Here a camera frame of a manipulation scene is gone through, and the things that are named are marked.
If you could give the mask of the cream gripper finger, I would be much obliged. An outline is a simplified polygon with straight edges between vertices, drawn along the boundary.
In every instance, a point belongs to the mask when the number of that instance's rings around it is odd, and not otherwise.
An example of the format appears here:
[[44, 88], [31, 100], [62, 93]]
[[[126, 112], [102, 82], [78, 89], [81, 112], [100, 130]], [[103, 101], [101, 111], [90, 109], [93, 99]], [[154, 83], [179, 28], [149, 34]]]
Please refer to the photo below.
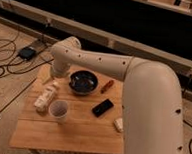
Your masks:
[[45, 80], [43, 80], [43, 84], [49, 83], [51, 80], [53, 80], [53, 77], [47, 77]]

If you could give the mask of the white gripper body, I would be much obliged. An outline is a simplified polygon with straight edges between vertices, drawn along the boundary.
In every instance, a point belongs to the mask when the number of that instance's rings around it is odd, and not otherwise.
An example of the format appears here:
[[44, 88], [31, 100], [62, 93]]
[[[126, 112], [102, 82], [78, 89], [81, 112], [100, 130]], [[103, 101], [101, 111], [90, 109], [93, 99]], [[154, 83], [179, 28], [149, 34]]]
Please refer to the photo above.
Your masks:
[[64, 78], [67, 77], [69, 74], [69, 63], [62, 63], [58, 60], [54, 60], [52, 62], [50, 72], [52, 77]]

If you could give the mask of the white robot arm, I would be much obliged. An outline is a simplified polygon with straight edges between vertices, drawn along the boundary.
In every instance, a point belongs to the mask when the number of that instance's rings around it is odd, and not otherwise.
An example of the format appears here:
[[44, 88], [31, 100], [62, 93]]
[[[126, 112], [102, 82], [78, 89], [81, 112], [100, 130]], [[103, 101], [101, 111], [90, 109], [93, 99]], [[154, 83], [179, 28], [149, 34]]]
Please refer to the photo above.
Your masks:
[[172, 68], [135, 56], [84, 51], [72, 36], [56, 42], [50, 53], [54, 77], [78, 65], [123, 83], [125, 154], [184, 154], [182, 89]]

